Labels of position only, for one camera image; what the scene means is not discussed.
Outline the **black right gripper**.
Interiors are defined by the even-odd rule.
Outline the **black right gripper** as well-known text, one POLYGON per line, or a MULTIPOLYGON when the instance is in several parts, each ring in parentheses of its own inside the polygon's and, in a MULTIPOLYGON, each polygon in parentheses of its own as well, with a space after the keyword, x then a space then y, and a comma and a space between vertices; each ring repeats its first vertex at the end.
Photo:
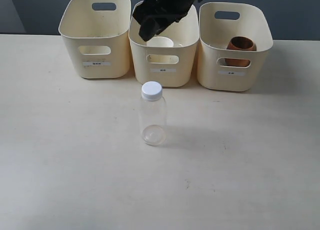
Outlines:
POLYGON ((144 0, 133 11, 139 36, 147 42, 186 16, 195 0, 144 0))

